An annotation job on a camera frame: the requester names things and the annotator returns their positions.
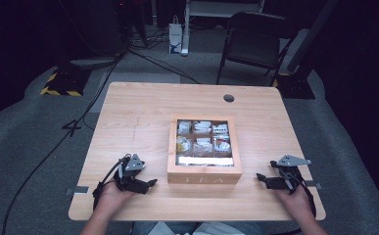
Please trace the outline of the group of tea bags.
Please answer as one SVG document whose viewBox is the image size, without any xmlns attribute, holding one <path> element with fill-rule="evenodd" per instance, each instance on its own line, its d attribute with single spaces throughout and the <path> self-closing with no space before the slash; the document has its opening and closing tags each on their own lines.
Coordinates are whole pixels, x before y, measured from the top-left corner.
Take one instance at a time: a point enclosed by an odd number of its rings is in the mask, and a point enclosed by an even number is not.
<svg viewBox="0 0 379 235">
<path fill-rule="evenodd" d="M 176 165 L 234 166 L 227 120 L 179 119 Z"/>
</svg>

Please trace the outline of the wooden tea box glass lid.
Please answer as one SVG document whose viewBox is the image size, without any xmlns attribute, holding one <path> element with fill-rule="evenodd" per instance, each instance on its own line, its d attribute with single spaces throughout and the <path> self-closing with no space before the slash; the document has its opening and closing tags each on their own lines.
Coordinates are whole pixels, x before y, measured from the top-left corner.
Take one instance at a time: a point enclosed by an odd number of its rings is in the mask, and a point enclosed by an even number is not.
<svg viewBox="0 0 379 235">
<path fill-rule="evenodd" d="M 227 120 L 232 144 L 234 166 L 187 166 L 176 165 L 176 127 L 179 119 Z M 167 180 L 180 184 L 236 184 L 243 174 L 241 158 L 238 151 L 237 134 L 232 117 L 208 115 L 174 115 L 169 132 L 167 160 Z"/>
</svg>

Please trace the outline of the black stand base grey post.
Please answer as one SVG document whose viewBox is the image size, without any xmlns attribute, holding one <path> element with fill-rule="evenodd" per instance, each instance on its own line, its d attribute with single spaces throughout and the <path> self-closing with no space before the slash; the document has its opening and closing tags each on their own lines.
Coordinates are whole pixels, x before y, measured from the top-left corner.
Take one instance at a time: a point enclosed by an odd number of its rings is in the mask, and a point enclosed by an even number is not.
<svg viewBox="0 0 379 235">
<path fill-rule="evenodd" d="M 277 75 L 274 83 L 284 99 L 313 99 L 314 95 L 308 84 L 308 76 L 315 62 L 314 44 L 319 32 L 328 21 L 339 0 L 327 0 L 319 15 L 312 24 L 287 69 L 294 72 L 288 75 Z"/>
</svg>

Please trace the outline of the black base with hazard tape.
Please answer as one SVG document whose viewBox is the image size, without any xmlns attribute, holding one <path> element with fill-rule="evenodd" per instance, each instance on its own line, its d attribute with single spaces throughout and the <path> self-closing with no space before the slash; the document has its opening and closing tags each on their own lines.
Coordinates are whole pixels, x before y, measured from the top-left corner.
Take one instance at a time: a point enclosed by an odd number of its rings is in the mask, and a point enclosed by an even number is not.
<svg viewBox="0 0 379 235">
<path fill-rule="evenodd" d="M 84 88 L 88 82 L 90 74 L 90 70 L 55 69 L 46 81 L 40 94 L 80 97 L 84 94 Z"/>
</svg>

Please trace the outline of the person's right hand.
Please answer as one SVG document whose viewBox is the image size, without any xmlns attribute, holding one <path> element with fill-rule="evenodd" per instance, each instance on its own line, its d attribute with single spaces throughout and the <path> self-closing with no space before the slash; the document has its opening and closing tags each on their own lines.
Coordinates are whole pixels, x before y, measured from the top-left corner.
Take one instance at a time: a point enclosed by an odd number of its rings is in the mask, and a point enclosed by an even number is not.
<svg viewBox="0 0 379 235">
<path fill-rule="evenodd" d="M 295 220 L 302 221 L 313 218 L 308 195 L 303 188 L 298 188 L 293 194 L 288 194 L 285 190 L 274 190 L 273 193 Z"/>
</svg>

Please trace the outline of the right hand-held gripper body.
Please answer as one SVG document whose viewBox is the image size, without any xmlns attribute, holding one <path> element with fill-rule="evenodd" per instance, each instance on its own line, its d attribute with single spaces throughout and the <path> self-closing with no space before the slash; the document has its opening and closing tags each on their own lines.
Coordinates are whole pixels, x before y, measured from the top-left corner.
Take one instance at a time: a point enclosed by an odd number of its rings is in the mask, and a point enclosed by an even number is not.
<svg viewBox="0 0 379 235">
<path fill-rule="evenodd" d="M 277 162 L 281 165 L 280 168 L 275 168 L 279 176 L 267 178 L 265 186 L 267 189 L 288 190 L 290 194 L 293 194 L 304 181 L 299 166 L 310 165 L 311 161 L 292 155 L 285 155 Z"/>
</svg>

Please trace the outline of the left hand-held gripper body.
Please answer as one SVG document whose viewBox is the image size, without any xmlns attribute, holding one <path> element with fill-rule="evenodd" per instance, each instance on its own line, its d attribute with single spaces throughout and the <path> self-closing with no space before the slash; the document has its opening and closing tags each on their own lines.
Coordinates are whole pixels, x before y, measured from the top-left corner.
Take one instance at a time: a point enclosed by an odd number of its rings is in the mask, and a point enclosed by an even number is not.
<svg viewBox="0 0 379 235">
<path fill-rule="evenodd" d="M 147 182 L 136 178 L 143 168 L 144 163 L 136 154 L 124 156 L 119 161 L 118 169 L 114 175 L 119 190 L 141 194 L 141 189 L 148 187 Z"/>
</svg>

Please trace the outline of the white desk frame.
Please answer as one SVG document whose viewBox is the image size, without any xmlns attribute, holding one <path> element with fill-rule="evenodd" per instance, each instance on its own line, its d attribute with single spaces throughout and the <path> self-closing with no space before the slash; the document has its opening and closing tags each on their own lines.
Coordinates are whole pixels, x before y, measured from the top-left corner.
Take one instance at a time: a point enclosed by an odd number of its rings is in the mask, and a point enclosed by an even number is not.
<svg viewBox="0 0 379 235">
<path fill-rule="evenodd" d="M 187 56 L 189 54 L 190 40 L 190 18 L 191 17 L 212 17 L 229 19 L 234 14 L 241 11 L 261 12 L 265 0 L 253 0 L 252 3 L 241 3 L 241 0 L 231 0 L 222 2 L 221 0 L 185 0 L 184 10 L 184 29 L 182 37 L 182 47 L 180 54 Z"/>
</svg>

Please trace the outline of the person's legs in jeans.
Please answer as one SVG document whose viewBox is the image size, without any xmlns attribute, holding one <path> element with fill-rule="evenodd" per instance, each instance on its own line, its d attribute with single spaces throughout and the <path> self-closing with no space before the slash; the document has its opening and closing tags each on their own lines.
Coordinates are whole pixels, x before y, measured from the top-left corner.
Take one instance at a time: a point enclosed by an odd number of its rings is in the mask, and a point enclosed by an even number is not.
<svg viewBox="0 0 379 235">
<path fill-rule="evenodd" d="M 134 222 L 130 235 L 148 235 L 148 232 L 154 227 L 154 225 L 159 221 L 138 221 Z M 245 235 L 265 235 L 260 224 L 258 222 L 222 222 L 230 225 L 242 232 Z"/>
</svg>

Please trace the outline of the person's left hand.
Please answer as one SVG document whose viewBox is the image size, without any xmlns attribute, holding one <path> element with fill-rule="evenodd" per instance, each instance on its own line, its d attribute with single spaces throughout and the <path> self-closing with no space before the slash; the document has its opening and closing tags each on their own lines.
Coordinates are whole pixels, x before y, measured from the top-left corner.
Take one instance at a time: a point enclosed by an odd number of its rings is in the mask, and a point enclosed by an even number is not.
<svg viewBox="0 0 379 235">
<path fill-rule="evenodd" d="M 114 182 L 107 183 L 103 187 L 95 212 L 113 215 L 133 196 L 133 192 L 120 191 Z"/>
</svg>

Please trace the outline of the white paper bag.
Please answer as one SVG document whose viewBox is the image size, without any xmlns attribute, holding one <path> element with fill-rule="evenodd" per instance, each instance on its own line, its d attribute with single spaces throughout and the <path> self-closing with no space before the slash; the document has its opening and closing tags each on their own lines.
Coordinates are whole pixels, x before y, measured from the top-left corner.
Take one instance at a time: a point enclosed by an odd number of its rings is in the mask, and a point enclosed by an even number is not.
<svg viewBox="0 0 379 235">
<path fill-rule="evenodd" d="M 182 47 L 182 34 L 183 29 L 179 22 L 178 16 L 172 18 L 171 23 L 168 25 L 168 39 L 169 39 L 169 53 L 180 54 Z"/>
</svg>

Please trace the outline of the black folding chair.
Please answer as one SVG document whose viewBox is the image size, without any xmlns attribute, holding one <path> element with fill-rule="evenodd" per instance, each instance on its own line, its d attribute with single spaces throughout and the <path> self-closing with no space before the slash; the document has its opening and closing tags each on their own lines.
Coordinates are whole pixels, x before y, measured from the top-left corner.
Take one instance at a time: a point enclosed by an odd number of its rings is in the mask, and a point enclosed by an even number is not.
<svg viewBox="0 0 379 235">
<path fill-rule="evenodd" d="M 272 86 L 290 45 L 299 33 L 291 19 L 272 14 L 242 11 L 228 21 L 223 51 L 218 67 L 216 84 L 219 84 L 226 61 L 273 71 Z"/>
</svg>

